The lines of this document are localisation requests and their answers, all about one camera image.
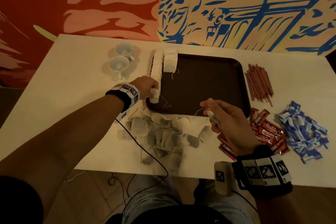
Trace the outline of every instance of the plastic tray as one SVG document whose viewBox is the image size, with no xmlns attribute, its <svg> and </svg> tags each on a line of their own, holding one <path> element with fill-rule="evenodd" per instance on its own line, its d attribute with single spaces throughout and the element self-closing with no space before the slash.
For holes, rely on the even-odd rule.
<svg viewBox="0 0 336 224">
<path fill-rule="evenodd" d="M 200 102 L 213 98 L 237 106 L 246 117 L 250 116 L 244 73 L 237 60 L 178 54 L 177 69 L 173 74 L 162 70 L 162 97 L 157 104 L 146 100 L 153 112 L 195 115 L 201 108 Z M 203 110 L 197 112 L 197 116 L 204 116 Z"/>
</svg>

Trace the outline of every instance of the white table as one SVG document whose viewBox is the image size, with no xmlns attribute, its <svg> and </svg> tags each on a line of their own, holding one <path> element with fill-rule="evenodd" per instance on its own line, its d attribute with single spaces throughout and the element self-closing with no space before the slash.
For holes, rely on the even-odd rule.
<svg viewBox="0 0 336 224">
<path fill-rule="evenodd" d="M 293 151 L 283 156 L 292 173 L 292 183 L 336 187 L 336 75 L 325 58 L 102 37 L 64 34 L 58 37 L 0 130 L 0 159 L 67 114 L 103 96 L 117 84 L 107 62 L 115 55 L 114 46 L 121 41 L 133 44 L 136 54 L 136 62 L 125 81 L 149 75 L 157 48 L 176 48 L 180 53 L 234 58 L 242 64 L 244 71 L 249 63 L 265 67 L 275 93 L 272 98 L 274 107 L 257 101 L 251 102 L 252 107 L 260 110 L 266 108 L 271 112 L 268 119 L 273 121 L 274 114 L 294 100 L 301 104 L 306 114 L 329 130 L 330 149 L 322 153 L 323 159 L 304 165 Z M 186 132 L 198 136 L 203 126 L 210 124 L 208 121 L 204 123 L 205 120 L 204 117 L 191 117 L 191 126 Z M 119 129 L 119 124 L 113 124 L 76 168 L 163 175 L 164 171 L 157 163 L 151 166 L 140 164 L 139 147 L 133 141 L 118 140 L 116 134 Z M 213 179 L 214 162 L 230 161 L 218 149 L 219 144 L 214 135 L 207 144 L 201 143 L 198 149 L 185 147 L 178 175 Z"/>
</svg>

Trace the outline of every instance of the leg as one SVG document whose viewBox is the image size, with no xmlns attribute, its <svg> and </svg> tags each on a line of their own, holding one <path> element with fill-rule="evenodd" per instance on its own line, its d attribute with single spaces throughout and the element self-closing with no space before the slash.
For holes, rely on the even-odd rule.
<svg viewBox="0 0 336 224">
<path fill-rule="evenodd" d="M 214 180 L 200 179 L 199 185 L 194 191 L 195 204 L 207 205 L 223 214 L 232 223 L 252 224 L 242 199 L 233 194 L 225 197 L 218 194 Z"/>
<path fill-rule="evenodd" d="M 130 197 L 132 198 L 137 192 L 149 188 L 160 180 L 159 176 L 136 175 L 134 189 L 132 189 Z M 175 189 L 171 177 L 167 177 L 153 188 L 140 192 L 130 201 L 124 211 L 122 223 L 130 224 L 147 210 L 179 204 L 181 204 L 179 193 Z"/>
</svg>

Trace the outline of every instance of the painted wall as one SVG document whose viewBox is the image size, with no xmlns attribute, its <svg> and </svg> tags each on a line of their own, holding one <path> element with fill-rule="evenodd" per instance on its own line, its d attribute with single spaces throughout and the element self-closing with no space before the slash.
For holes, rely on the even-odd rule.
<svg viewBox="0 0 336 224">
<path fill-rule="evenodd" d="M 0 85 L 26 87 L 60 33 L 325 56 L 335 10 L 336 0 L 0 0 Z"/>
</svg>

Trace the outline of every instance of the white cup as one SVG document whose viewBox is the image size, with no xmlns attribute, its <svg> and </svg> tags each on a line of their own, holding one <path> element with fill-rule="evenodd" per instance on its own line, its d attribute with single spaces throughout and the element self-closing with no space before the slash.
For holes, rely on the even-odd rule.
<svg viewBox="0 0 336 224">
<path fill-rule="evenodd" d="M 124 77 L 122 72 L 128 68 L 129 60 L 124 56 L 115 56 L 110 60 L 108 66 L 112 71 L 117 72 L 119 80 L 122 80 Z"/>
<path fill-rule="evenodd" d="M 133 49 L 133 45 L 129 44 L 129 43 L 120 43 L 117 44 L 116 47 L 114 48 L 116 54 L 123 56 L 123 57 L 127 57 L 129 59 L 131 59 L 131 61 L 134 60 L 133 54 L 134 54 L 134 49 Z"/>
</svg>

